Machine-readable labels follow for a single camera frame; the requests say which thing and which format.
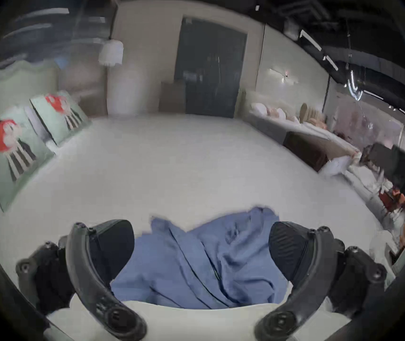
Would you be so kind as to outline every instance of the doorway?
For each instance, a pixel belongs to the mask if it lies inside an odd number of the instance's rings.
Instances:
[[[234,117],[247,35],[184,16],[174,79],[185,81],[187,114]]]

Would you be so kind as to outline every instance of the red cartoon character print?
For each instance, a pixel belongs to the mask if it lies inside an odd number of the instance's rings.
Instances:
[[[65,96],[52,96],[49,94],[46,96],[46,101],[51,104],[54,110],[65,117],[69,130],[73,130],[82,124],[81,117],[70,107]]]
[[[30,146],[20,139],[22,132],[23,129],[14,120],[0,120],[0,153],[8,161],[13,182],[36,160]]]

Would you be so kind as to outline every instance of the blue blanket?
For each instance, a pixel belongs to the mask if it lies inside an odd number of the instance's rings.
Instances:
[[[253,208],[185,232],[154,218],[111,283],[120,301],[188,309],[279,303],[288,282],[272,261],[269,232],[279,218]]]

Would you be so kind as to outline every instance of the green pillow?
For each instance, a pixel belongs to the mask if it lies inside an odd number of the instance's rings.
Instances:
[[[54,155],[35,134],[22,107],[0,116],[0,205],[6,210],[34,171]]]
[[[90,122],[66,91],[34,97],[31,103],[57,145]]]

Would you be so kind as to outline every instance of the ceiling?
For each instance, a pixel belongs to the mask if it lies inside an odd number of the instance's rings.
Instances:
[[[336,82],[345,83],[353,70],[360,88],[405,111],[405,41],[379,0],[199,1],[249,15],[280,31],[284,31],[285,21],[292,21],[323,47],[319,52],[306,39],[296,42]],[[325,54],[332,57],[338,71],[323,61]]]

